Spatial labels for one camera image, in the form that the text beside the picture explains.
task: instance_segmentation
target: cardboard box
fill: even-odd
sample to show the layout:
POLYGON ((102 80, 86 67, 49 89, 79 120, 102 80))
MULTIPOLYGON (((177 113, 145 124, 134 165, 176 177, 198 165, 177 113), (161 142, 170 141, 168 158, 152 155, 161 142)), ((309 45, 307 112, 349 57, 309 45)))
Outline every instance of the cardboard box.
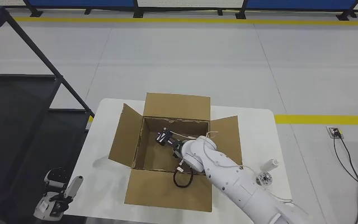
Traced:
MULTIPOLYGON (((237 116, 210 121, 209 97, 147 94, 143 116, 124 104, 109 154, 109 159, 132 168, 125 203, 211 212, 212 185, 205 174, 194 173, 188 188, 174 185, 180 159, 173 157, 170 146, 155 141, 164 127, 194 137, 218 131, 213 138, 218 151, 242 164, 237 116)), ((189 167, 184 170, 176 177, 179 184, 190 178, 189 167)))

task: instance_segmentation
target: wall outlet plate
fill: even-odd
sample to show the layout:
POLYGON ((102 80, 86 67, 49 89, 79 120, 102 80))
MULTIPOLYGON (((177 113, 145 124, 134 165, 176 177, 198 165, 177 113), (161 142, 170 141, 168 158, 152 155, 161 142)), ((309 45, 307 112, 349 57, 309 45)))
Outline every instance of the wall outlet plate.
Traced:
POLYGON ((329 134, 329 136, 330 136, 330 138, 332 138, 332 139, 339 139, 339 137, 338 136, 334 136, 333 134, 334 134, 334 129, 335 128, 337 128, 338 129, 338 131, 341 133, 341 136, 342 136, 342 139, 344 139, 344 136, 343 136, 343 133, 342 133, 342 130, 340 130, 338 127, 326 127, 327 128, 327 131, 328 131, 328 134, 329 134))

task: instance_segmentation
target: power cord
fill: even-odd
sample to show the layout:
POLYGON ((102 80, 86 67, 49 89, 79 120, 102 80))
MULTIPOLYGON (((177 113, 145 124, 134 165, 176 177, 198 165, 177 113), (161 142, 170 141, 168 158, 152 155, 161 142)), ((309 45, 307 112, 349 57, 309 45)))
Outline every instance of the power cord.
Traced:
POLYGON ((178 134, 178 133, 176 133, 176 132, 172 132, 172 131, 170 131, 171 133, 173 133, 173 134, 176 134, 177 136, 181 136, 181 137, 183 137, 183 138, 188 138, 188 139, 191 139, 191 140, 196 140, 196 138, 195 137, 192 137, 192 136, 183 136, 182 134, 178 134))
POLYGON ((183 164, 183 160, 179 163, 179 166, 177 167, 177 169, 175 170, 174 172, 174 175, 173 175, 173 181, 174 181, 174 184, 175 186, 177 186, 178 188, 187 188, 191 182, 192 182, 192 178, 194 177, 194 172, 192 170, 192 168, 190 168, 190 180, 189 180, 189 183, 187 183, 186 185, 180 185, 178 184, 177 180, 175 179, 175 176, 177 175, 178 171, 180 172, 183 172, 184 170, 181 168, 181 165, 183 164))
POLYGON ((353 163, 352 163, 352 159, 351 159, 351 154, 349 153, 349 150, 348 150, 348 148, 346 147, 346 144, 345 144, 345 142, 344 142, 343 139, 342 139, 342 135, 341 135, 340 131, 338 130, 338 128, 335 128, 333 131, 334 131, 334 133, 333 133, 333 147, 335 148, 335 153, 336 153, 337 159, 338 159, 338 161, 340 162, 340 164, 342 165, 343 169, 345 169, 345 171, 346 171, 356 182, 358 182, 358 174, 357 174, 356 170, 355 170, 354 167, 353 167, 353 163), (335 137, 340 138, 340 140, 342 141, 342 143, 343 143, 343 145, 344 145, 344 147, 345 147, 345 149, 346 149, 346 151, 347 151, 347 153, 348 153, 349 163, 350 163, 350 165, 351 165, 351 167, 352 167, 352 169, 353 169, 353 172, 354 172, 355 176, 357 177, 357 179, 354 178, 354 176, 346 169, 346 167, 343 165, 342 161, 340 160, 340 157, 338 156, 338 153, 337 153, 337 150, 336 150, 336 138, 335 138, 335 137))
POLYGON ((283 202, 284 204, 293 204, 294 206, 298 207, 299 209, 301 209, 301 211, 303 211, 307 216, 310 216, 308 214, 308 212, 306 212, 306 210, 304 210, 301 206, 298 206, 296 203, 293 202, 293 200, 291 200, 290 202, 283 202))
MULTIPOLYGON (((219 132, 207 132, 206 133, 206 138, 208 137, 208 134, 209 133, 219 133, 219 132)), ((202 148, 203 148, 203 150, 204 150, 204 154, 205 154, 205 156, 215 165, 215 166, 219 166, 219 167, 223 167, 223 168, 231 168, 231 167, 246 167, 246 168, 248 168, 249 170, 251 170, 256 176, 257 176, 257 173, 252 169, 252 168, 250 168, 249 166, 244 166, 244 165, 234 165, 234 166, 222 166, 222 165, 220 165, 220 164, 217 164, 212 158, 210 158, 210 156, 206 153, 206 148, 205 148, 205 144, 206 143, 208 143, 208 144, 210 144, 210 142, 208 142, 207 140, 206 140, 206 138, 204 139, 204 143, 202 144, 202 148)))

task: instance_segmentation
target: floor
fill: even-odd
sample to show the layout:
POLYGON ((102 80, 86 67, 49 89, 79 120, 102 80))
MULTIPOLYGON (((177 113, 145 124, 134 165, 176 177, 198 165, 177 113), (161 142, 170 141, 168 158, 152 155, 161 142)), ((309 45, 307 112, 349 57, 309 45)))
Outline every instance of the floor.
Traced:
MULTIPOLYGON (((14 16, 28 12, 12 10, 14 16)), ((46 11, 82 17, 80 11, 46 11)), ((131 13, 92 12, 92 17, 131 13)), ((147 17, 215 17, 150 13, 147 17)), ((233 13, 224 17, 233 18, 233 13)), ((248 18, 336 20, 331 13, 247 13, 248 18)), ((212 105, 274 114, 356 115, 356 26, 21 22, 39 48, 96 111, 103 98, 144 100, 147 92, 211 97, 212 105)), ((0 29, 0 73, 50 73, 9 27, 0 29)), ((66 89, 52 107, 81 108, 66 89)), ((358 127, 341 125, 357 164, 358 127)), ((326 125, 277 125, 293 200, 315 223, 353 223, 357 183, 338 163, 326 125)), ((348 164, 342 144, 337 144, 348 164)), ((88 219, 87 223, 113 223, 88 219)))

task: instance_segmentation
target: black wire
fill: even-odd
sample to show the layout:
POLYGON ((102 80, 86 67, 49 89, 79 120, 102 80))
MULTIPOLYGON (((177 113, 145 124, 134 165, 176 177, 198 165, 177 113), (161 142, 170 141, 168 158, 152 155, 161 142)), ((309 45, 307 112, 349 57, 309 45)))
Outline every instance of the black wire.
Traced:
POLYGON ((354 169, 354 166, 353 166, 353 163, 352 163, 351 154, 349 153, 348 148, 347 148, 345 142, 343 141, 342 137, 339 136, 339 138, 341 139, 341 141, 342 141, 342 143, 343 143, 343 145, 344 145, 344 147, 345 147, 345 149, 346 149, 346 151, 347 151, 347 153, 348 153, 349 163, 351 164, 351 167, 352 167, 352 169, 353 169, 353 172, 354 172, 354 174, 356 175, 356 177, 357 177, 357 179, 358 179, 358 174, 357 174, 356 170, 354 169))
MULTIPOLYGON (((356 182, 358 182, 358 180, 355 179, 350 172, 348 172, 348 170, 346 169, 346 167, 345 167, 345 166, 343 165, 343 163, 341 162, 341 160, 340 160, 340 158, 339 158, 339 156, 338 156, 338 154, 337 154, 337 150, 336 150, 336 138, 335 138, 335 137, 333 138, 333 146, 334 146, 334 148, 335 148, 335 153, 336 153, 337 159, 338 159, 338 161, 340 162, 340 164, 342 165, 343 169, 345 169, 345 171, 346 171, 356 182)), ((349 153, 348 150, 347 150, 347 152, 348 152, 349 160, 351 161, 351 155, 350 155, 350 153, 349 153)))
POLYGON ((174 175, 173 175, 173 181, 174 181, 175 186, 177 186, 178 188, 187 188, 191 184, 192 178, 194 176, 194 172, 193 172, 192 168, 190 168, 190 180, 187 185, 179 185, 177 183, 177 181, 175 180, 175 176, 177 175, 177 173, 178 173, 178 170, 175 170, 174 175))
MULTIPOLYGON (((348 148, 346 147, 346 144, 345 144, 345 142, 343 141, 342 137, 339 136, 339 135, 338 135, 338 137, 339 137, 340 140, 342 141, 342 143, 343 143, 343 145, 344 145, 344 147, 345 147, 345 149, 346 149, 346 151, 347 151, 347 153, 348 153, 349 163, 351 164, 351 167, 352 167, 352 169, 353 169, 354 174, 355 174, 356 177, 358 178, 357 172, 356 172, 356 170, 354 169, 353 164, 352 164, 351 154, 349 153, 349 150, 348 150, 348 148)), ((335 153, 336 153, 337 159, 339 160, 340 164, 343 166, 343 164, 342 164, 342 162, 341 162, 341 160, 340 160, 340 158, 338 157, 338 154, 337 154, 337 150, 336 150, 336 137, 335 137, 335 136, 333 136, 333 146, 334 146, 334 148, 335 148, 335 153)), ((358 182, 358 180, 355 179, 350 172, 348 172, 348 170, 345 168, 345 166, 343 166, 343 168, 346 170, 346 172, 347 172, 356 182, 358 182)), ((355 221, 354 223, 355 223, 355 224, 358 224, 358 214, 357 214, 357 217, 356 217, 356 221, 355 221)))

